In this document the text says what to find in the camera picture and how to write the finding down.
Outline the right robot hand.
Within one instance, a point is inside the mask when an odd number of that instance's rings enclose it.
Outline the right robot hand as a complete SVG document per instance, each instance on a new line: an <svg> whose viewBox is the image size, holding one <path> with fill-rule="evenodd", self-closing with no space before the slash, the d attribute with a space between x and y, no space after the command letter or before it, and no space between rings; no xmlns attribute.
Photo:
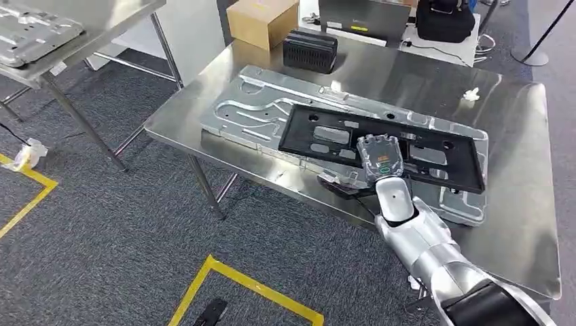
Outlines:
<svg viewBox="0 0 576 326"><path fill-rule="evenodd" d="M321 186L340 198L355 200L374 195L377 181L403 175L404 163L397 137L367 134L358 138L357 151L365 173L365 185L352 185L338 176L321 173L317 177Z"/></svg>

